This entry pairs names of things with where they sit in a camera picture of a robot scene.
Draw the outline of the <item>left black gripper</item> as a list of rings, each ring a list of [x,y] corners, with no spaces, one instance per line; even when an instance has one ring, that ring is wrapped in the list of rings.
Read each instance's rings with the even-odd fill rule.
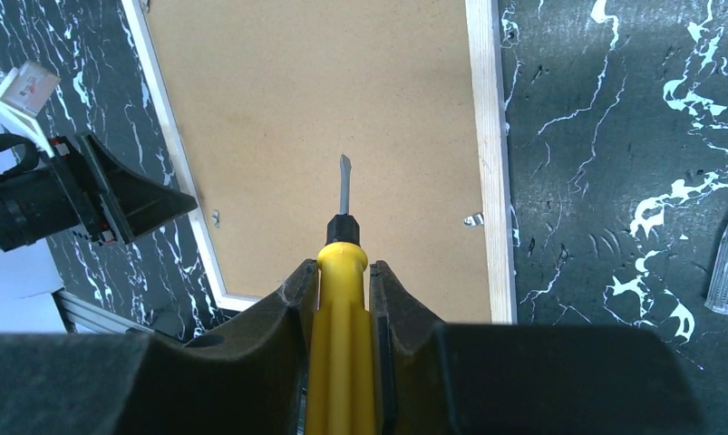
[[[73,230],[91,242],[129,244],[198,208],[197,200],[120,163],[92,133],[49,140],[53,156],[32,140],[0,133],[0,153],[22,158],[0,172],[0,254]]]

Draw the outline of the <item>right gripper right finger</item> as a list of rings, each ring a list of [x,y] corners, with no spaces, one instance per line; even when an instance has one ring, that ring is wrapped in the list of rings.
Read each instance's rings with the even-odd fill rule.
[[[379,434],[703,434],[673,352],[609,325],[444,322],[370,270]]]

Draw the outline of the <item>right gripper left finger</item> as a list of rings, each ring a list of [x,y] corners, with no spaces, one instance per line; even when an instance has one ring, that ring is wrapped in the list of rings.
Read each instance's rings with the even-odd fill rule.
[[[0,434],[294,434],[318,268],[186,344],[0,333]]]

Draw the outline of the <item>yellow handled screwdriver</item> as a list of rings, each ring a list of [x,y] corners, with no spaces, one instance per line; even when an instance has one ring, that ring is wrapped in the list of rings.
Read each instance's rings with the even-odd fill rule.
[[[339,211],[317,255],[320,272],[310,344],[306,434],[374,434],[371,317],[364,304],[367,254],[350,213],[352,164],[340,157]]]

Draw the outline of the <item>white wooden photo frame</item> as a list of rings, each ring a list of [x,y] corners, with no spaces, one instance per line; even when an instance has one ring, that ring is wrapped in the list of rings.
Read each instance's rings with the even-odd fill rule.
[[[516,321],[492,1],[126,1],[220,307],[243,311],[350,210],[440,318]]]

